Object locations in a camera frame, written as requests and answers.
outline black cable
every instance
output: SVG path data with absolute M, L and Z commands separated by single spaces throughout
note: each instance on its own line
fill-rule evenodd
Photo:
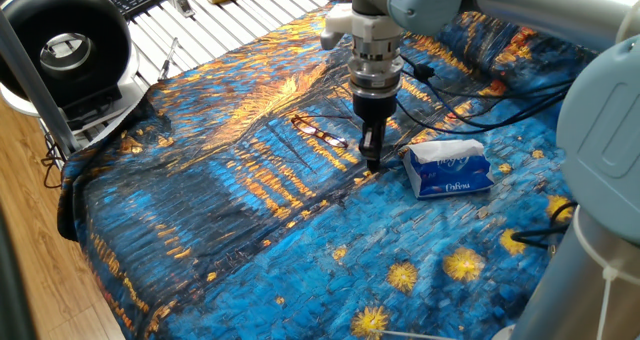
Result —
M 506 125 L 510 125 L 510 124 L 514 124 L 518 121 L 524 120 L 528 117 L 531 117 L 535 114 L 537 114 L 538 112 L 547 109 L 549 107 L 551 107 L 551 105 L 562 101 L 562 99 L 564 99 L 564 96 L 562 96 L 562 98 L 559 99 L 554 99 L 552 101 L 552 99 L 558 95 L 552 94 L 550 97 L 547 97 L 531 106 L 529 106 L 528 108 L 525 108 L 524 110 L 520 111 L 519 113 L 509 117 L 507 120 L 497 123 L 497 124 L 481 124 L 481 123 L 477 123 L 475 121 L 471 121 L 468 120 L 466 118 L 464 118 L 462 115 L 458 114 L 456 112 L 456 110 L 451 107 L 451 105 L 449 105 L 446 101 L 444 101 L 444 99 L 442 99 L 442 97 L 440 96 L 440 94 L 433 88 L 433 86 L 431 85 L 431 83 L 429 81 L 426 80 L 421 80 L 419 78 L 416 78 L 416 80 L 420 81 L 421 83 L 425 84 L 427 87 L 429 87 L 429 89 L 434 93 L 434 95 L 436 96 L 436 98 L 438 99 L 438 101 L 440 101 L 445 108 L 447 108 L 447 110 L 449 110 L 458 120 L 471 125 L 471 126 L 475 126 L 475 127 L 479 127 L 481 129 L 488 129 L 488 130 L 493 130 L 496 129 L 497 127 L 502 127 L 502 126 L 506 126 Z
M 413 68 L 414 74 L 411 74 L 410 72 L 406 71 L 406 70 L 402 70 L 403 73 L 411 76 L 412 78 L 420 81 L 420 82 L 424 82 L 424 81 L 428 81 L 429 78 L 431 78 L 432 76 L 435 76 L 435 70 L 428 66 L 428 65 L 424 65 L 424 64 L 416 64 L 415 62 L 413 62 L 411 59 L 409 59 L 408 57 L 400 54 L 400 57 L 407 63 L 409 64 L 409 66 L 411 66 L 411 68 Z M 570 85 L 575 81 L 574 79 L 570 79 L 570 80 L 565 80 L 565 81 L 561 81 L 555 84 L 550 84 L 550 85 L 545 85 L 539 88 L 535 88 L 535 89 L 531 89 L 528 91 L 524 91 L 524 92 L 520 92 L 520 93 L 512 93 L 512 94 L 503 94 L 503 95 L 480 95 L 480 94 L 465 94 L 465 93 L 456 93 L 456 92 L 452 92 L 452 91 L 448 91 L 448 90 L 444 90 L 444 89 L 440 89 L 437 88 L 435 86 L 433 86 L 433 88 L 436 91 L 439 91 L 441 93 L 450 95 L 450 96 L 460 96 L 460 97 L 472 97 L 472 98 L 478 98 L 478 99 L 515 99 L 515 98 L 522 98 L 522 97 L 526 97 L 528 98 L 528 96 L 532 96 L 535 93 L 544 91 L 544 90 L 549 90 L 549 89 L 554 89 L 560 86 L 564 86 L 564 85 Z
M 560 86 L 565 86 L 565 85 L 570 85 L 575 81 L 575 79 L 571 79 L 571 80 L 566 80 L 566 81 L 562 81 L 559 83 L 555 83 L 555 84 L 551 84 L 551 85 L 547 85 L 547 86 L 542 86 L 539 88 L 535 88 L 535 89 L 531 89 L 527 92 L 521 92 L 521 93 L 513 93 L 513 94 L 504 94 L 504 95 L 480 95 L 480 94 L 465 94 L 465 93 L 456 93 L 456 92 L 452 92 L 452 91 L 448 91 L 448 90 L 444 90 L 444 89 L 440 89 L 437 87 L 433 87 L 434 89 L 436 89 L 437 91 L 443 93 L 443 94 L 447 94 L 450 96 L 460 96 L 460 97 L 472 97 L 472 98 L 478 98 L 478 99 L 500 99 L 500 100 L 505 100 L 505 99 L 529 99 L 529 97 L 527 96 L 542 96 L 543 94 L 540 95 L 532 95 L 544 90 L 549 90 L 549 89 L 554 89 Z
M 556 95 L 555 97 L 549 98 L 545 100 L 545 103 L 540 105 L 539 107 L 529 107 L 527 109 L 524 109 L 520 112 L 518 112 L 517 114 L 515 114 L 514 116 L 512 116 L 511 118 L 498 123 L 498 124 L 492 124 L 491 126 L 487 126 L 486 128 L 481 128 L 480 130 L 471 130 L 471 131 L 455 131 L 455 130 L 447 130 L 447 129 L 441 129 L 441 128 L 436 128 L 434 126 L 431 126 L 429 124 L 426 124 L 416 118 L 414 118 L 409 111 L 404 107 L 404 105 L 402 105 L 402 103 L 400 103 L 399 100 L 396 99 L 396 103 L 398 104 L 398 106 L 400 107 L 400 109 L 409 117 L 409 119 L 411 119 L 413 122 L 415 122 L 416 124 L 427 128 L 427 129 L 431 129 L 434 131 L 439 131 L 439 132 L 443 132 L 446 134 L 454 134 L 454 135 L 473 135 L 473 134 L 481 134 L 487 131 L 491 131 L 491 130 L 495 130 L 507 125 L 511 125 L 511 124 L 515 124 L 518 121 L 522 121 L 530 116 L 533 116 L 543 110 L 546 110 L 548 108 L 550 108 L 551 106 L 555 105 L 556 103 L 562 101 L 562 99 L 564 98 L 564 96 L 560 96 L 560 95 Z
M 549 248 L 548 244 L 542 243 L 540 241 L 529 240 L 527 238 L 533 237 L 533 236 L 549 236 L 552 234 L 561 234 L 566 232 L 568 228 L 569 228 L 569 225 L 561 225 L 561 226 L 552 227 L 549 229 L 520 231 L 520 232 L 511 234 L 511 240 L 517 241 L 519 243 L 531 245 L 541 249 L 548 249 Z
M 555 224 L 555 222 L 558 219 L 558 216 L 560 216 L 560 214 L 567 210 L 568 208 L 572 208 L 572 207 L 576 207 L 578 206 L 578 203 L 575 201 L 571 201 L 568 202 L 566 204 L 561 205 L 558 209 L 556 209 L 556 211 L 553 213 L 553 215 L 551 215 L 551 218 L 549 218 L 549 227 L 553 227 L 553 225 Z
M 560 206 L 558 209 L 556 209 L 556 211 L 554 211 L 553 215 L 551 215 L 551 218 L 549 219 L 549 228 L 548 229 L 542 229 L 542 230 L 530 230 L 530 231 L 520 231 L 520 232 L 516 232 L 511 234 L 511 240 L 513 241 L 517 241 L 523 244 L 527 244 L 527 245 L 531 245 L 534 247 L 538 247 L 541 249 L 547 249 L 549 247 L 548 244 L 545 244 L 541 241 L 535 241 L 535 240 L 529 240 L 527 238 L 529 237 L 535 237 L 535 236 L 543 236 L 543 239 L 546 238 L 549 235 L 552 234 L 561 234 L 561 233 L 565 233 L 567 231 L 567 229 L 569 228 L 569 225 L 560 225 L 560 226 L 554 226 L 558 216 L 560 216 L 560 214 L 567 210 L 568 208 L 572 208 L 572 207 L 576 207 L 578 206 L 578 203 L 575 201 L 572 202 L 568 202 L 566 204 L 563 204 L 562 206 Z
M 40 163 L 47 167 L 47 172 L 44 175 L 44 181 L 43 181 L 43 185 L 44 187 L 46 187 L 47 189 L 57 189 L 62 187 L 62 172 L 60 173 L 60 184 L 59 185 L 49 185 L 47 184 L 48 180 L 49 180 L 49 175 L 51 174 L 51 168 L 53 168 L 56 165 L 56 161 L 60 160 L 63 161 L 64 159 L 58 156 L 55 156 L 54 151 L 57 147 L 57 144 L 55 143 L 51 143 L 49 141 L 49 133 L 46 133 L 44 135 L 44 141 L 47 143 L 47 146 L 49 147 L 47 154 L 45 155 L 44 158 L 40 159 Z

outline blanket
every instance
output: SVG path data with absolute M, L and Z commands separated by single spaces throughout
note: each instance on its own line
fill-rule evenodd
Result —
M 510 235 L 547 226 L 570 198 L 558 109 L 473 136 L 398 111 L 372 174 L 357 150 L 350 39 L 320 48 L 332 5 L 152 86 L 116 131 L 70 157 L 59 230 L 82 246 L 127 339 L 490 339 L 524 309 L 548 257 Z M 570 80 L 595 56 L 472 12 L 434 38 L 406 34 L 401 50 L 436 70 L 435 85 L 480 95 Z M 398 100 L 434 126 L 471 129 L 409 77 Z M 445 100 L 467 115 L 494 105 Z M 297 130 L 295 115 L 319 116 L 308 120 L 349 147 Z M 417 201 L 402 146 L 452 138 L 485 145 L 495 186 Z

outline tissue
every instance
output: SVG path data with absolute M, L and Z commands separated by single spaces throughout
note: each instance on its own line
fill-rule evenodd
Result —
M 491 164 L 476 140 L 407 145 L 403 162 L 418 200 L 482 191 L 493 184 Z

